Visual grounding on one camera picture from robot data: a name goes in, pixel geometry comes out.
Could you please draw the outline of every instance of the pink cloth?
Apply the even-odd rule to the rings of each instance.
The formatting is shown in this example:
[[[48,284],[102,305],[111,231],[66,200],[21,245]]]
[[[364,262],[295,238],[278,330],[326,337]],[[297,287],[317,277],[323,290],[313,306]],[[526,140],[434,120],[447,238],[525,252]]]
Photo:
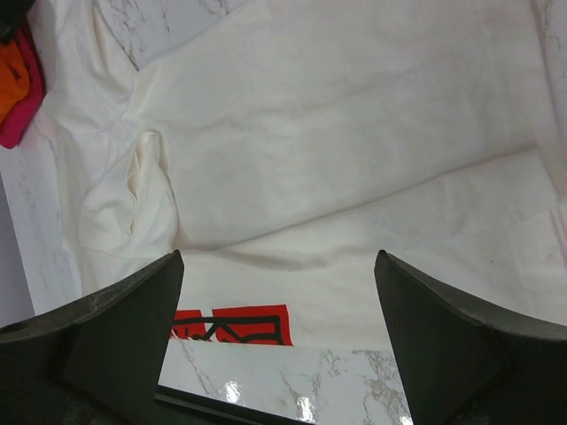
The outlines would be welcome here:
[[[8,149],[19,144],[27,125],[42,104],[45,91],[34,41],[31,38],[31,33],[28,32],[27,34],[28,38],[19,29],[14,37],[29,73],[30,89],[27,96],[13,106],[0,125],[0,144]]]

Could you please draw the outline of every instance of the marble surface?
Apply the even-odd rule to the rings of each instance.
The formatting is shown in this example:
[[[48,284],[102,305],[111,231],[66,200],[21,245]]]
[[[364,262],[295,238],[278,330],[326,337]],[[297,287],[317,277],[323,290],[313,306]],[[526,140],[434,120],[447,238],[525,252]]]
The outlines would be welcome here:
[[[48,87],[59,17],[72,0],[37,2],[29,15]],[[138,68],[203,34],[245,0],[99,0],[120,45]],[[567,2],[534,0],[541,21],[550,87],[567,128]],[[0,155],[0,173],[36,313],[80,296],[62,247],[57,157],[41,111],[21,146]],[[391,353],[171,342],[160,383],[322,424],[412,423]]]

